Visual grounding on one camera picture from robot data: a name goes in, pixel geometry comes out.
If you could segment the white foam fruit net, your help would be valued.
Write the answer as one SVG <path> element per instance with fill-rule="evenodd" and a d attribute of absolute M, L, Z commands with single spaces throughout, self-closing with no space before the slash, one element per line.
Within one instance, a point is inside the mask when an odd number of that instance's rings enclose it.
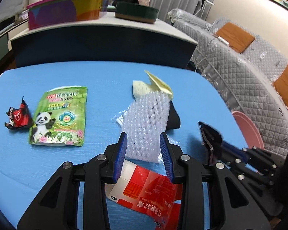
<path fill-rule="evenodd" d="M 161 163 L 160 134 L 166 130 L 170 99 L 155 91 L 136 99 L 127 110 L 121 130 L 127 134 L 126 158 Z"/>

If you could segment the black small pouch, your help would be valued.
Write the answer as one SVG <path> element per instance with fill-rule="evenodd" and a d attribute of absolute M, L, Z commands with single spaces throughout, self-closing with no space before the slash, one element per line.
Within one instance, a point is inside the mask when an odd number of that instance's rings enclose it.
<path fill-rule="evenodd" d="M 166 130 L 174 130 L 180 128 L 180 117 L 175 110 L 172 100 L 170 101 L 170 109 L 168 114 Z"/>

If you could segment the tv cabinet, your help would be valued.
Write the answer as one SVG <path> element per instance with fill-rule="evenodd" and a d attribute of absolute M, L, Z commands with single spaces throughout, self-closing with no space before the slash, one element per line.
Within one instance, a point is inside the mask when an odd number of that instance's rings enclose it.
<path fill-rule="evenodd" d="M 0 23 L 0 60 L 12 49 L 11 39 L 28 28 L 28 19 L 15 22 L 13 18 Z"/>

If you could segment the blue table mat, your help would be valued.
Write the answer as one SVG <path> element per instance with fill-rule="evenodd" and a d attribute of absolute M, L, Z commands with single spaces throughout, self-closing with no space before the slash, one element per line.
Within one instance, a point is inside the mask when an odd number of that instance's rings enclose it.
<path fill-rule="evenodd" d="M 0 210 L 13 226 L 65 161 L 89 161 L 119 139 L 120 126 L 113 117 L 133 102 L 132 82 L 147 82 L 152 73 L 173 91 L 173 104 L 181 126 L 168 135 L 184 153 L 205 161 L 198 122 L 217 129 L 224 140 L 243 148 L 245 139 L 231 112 L 214 87 L 200 74 L 173 67 L 126 62 L 62 62 L 32 65 L 5 71 L 0 76 Z M 42 95 L 63 86 L 85 86 L 86 127 L 84 144 L 30 145 L 27 130 L 5 127 L 7 110 L 22 101 L 35 112 Z"/>

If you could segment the cream paper scrap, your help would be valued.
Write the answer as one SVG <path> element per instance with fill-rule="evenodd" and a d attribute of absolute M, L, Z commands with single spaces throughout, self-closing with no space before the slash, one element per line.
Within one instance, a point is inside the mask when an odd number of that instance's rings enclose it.
<path fill-rule="evenodd" d="M 163 92 L 169 97 L 170 100 L 173 99 L 173 91 L 167 83 L 147 70 L 145 70 L 145 73 L 150 80 L 150 84 L 140 80 L 134 80 L 132 82 L 132 94 L 135 99 L 139 99 L 142 96 L 155 91 Z"/>

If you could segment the grey quilted sofa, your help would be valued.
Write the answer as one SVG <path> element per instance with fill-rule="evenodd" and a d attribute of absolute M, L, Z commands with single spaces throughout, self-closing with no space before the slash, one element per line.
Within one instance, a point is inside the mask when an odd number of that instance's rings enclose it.
<path fill-rule="evenodd" d="M 231 111 L 241 111 L 256 125 L 266 150 L 288 154 L 288 107 L 272 83 L 284 71 L 288 59 L 271 43 L 253 33 L 251 45 L 237 53 L 221 42 L 216 32 L 227 18 L 212 24 L 181 9 L 167 14 L 171 25 L 197 43 L 190 61 L 219 92 Z"/>

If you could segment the colourful rectangular box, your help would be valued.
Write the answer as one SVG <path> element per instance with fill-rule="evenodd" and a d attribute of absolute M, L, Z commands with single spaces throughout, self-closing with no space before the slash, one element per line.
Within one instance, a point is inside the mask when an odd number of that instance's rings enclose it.
<path fill-rule="evenodd" d="M 27 6 L 28 28 L 99 18 L 102 0 L 40 0 Z"/>

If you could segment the green round tin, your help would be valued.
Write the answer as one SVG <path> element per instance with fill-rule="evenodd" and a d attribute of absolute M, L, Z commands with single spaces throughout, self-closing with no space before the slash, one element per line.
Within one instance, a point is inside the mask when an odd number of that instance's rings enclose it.
<path fill-rule="evenodd" d="M 158 14 L 158 9 L 149 6 L 127 2 L 118 2 L 116 4 L 115 17 L 124 20 L 153 24 Z"/>

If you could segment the red black crumpled wrapper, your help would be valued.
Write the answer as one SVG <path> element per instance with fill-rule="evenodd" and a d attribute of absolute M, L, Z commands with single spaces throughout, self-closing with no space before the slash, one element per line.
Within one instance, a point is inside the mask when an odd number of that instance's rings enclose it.
<path fill-rule="evenodd" d="M 19 109 L 10 107 L 6 112 L 9 121 L 4 123 L 4 126 L 10 130 L 18 130 L 22 128 L 30 128 L 33 125 L 33 120 L 27 103 L 22 97 Z"/>

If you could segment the red white carton box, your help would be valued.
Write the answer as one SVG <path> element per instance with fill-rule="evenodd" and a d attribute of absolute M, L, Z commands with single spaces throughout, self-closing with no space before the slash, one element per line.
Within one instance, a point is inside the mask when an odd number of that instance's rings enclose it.
<path fill-rule="evenodd" d="M 168 177 L 128 160 L 115 184 L 105 185 L 106 197 L 125 208 L 146 214 L 157 223 L 156 229 L 177 229 L 182 186 Z"/>

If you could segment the clear plastic wrapper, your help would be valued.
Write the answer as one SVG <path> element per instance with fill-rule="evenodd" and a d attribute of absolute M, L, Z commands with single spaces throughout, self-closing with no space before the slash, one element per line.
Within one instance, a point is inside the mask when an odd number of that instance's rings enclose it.
<path fill-rule="evenodd" d="M 126 116 L 126 113 L 127 113 L 127 110 L 118 112 L 114 117 L 111 118 L 111 121 L 121 127 L 123 124 L 124 118 Z"/>

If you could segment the pink plastic basin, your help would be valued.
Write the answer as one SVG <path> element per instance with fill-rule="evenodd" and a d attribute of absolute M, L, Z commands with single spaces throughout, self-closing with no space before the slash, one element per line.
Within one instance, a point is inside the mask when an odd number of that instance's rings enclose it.
<path fill-rule="evenodd" d="M 264 149 L 264 143 L 262 137 L 253 123 L 253 121 L 243 112 L 233 111 L 232 115 L 246 140 L 248 148 L 253 148 L 254 146 L 258 149 Z"/>

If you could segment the green panda snack pouch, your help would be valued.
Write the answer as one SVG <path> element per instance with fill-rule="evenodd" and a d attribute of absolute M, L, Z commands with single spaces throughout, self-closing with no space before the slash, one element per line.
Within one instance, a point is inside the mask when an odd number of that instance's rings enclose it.
<path fill-rule="evenodd" d="M 85 86 L 63 86 L 45 92 L 35 110 L 29 144 L 82 146 L 86 102 Z"/>

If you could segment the white floor lamp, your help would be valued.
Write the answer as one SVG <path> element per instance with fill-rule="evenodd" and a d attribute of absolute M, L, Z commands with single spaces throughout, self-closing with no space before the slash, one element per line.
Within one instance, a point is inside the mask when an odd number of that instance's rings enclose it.
<path fill-rule="evenodd" d="M 201 2 L 201 6 L 197 11 L 194 12 L 194 15 L 199 18 L 202 18 L 206 6 L 207 5 L 214 6 L 214 3 L 209 0 L 199 0 L 199 1 Z"/>

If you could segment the white dark coffee table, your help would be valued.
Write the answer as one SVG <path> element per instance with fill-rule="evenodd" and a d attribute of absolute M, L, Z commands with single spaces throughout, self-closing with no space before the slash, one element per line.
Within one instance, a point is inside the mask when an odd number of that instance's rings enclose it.
<path fill-rule="evenodd" d="M 121 61 L 185 69 L 197 42 L 158 19 L 153 24 L 107 14 L 98 20 L 26 29 L 11 39 L 17 67 L 69 61 Z"/>

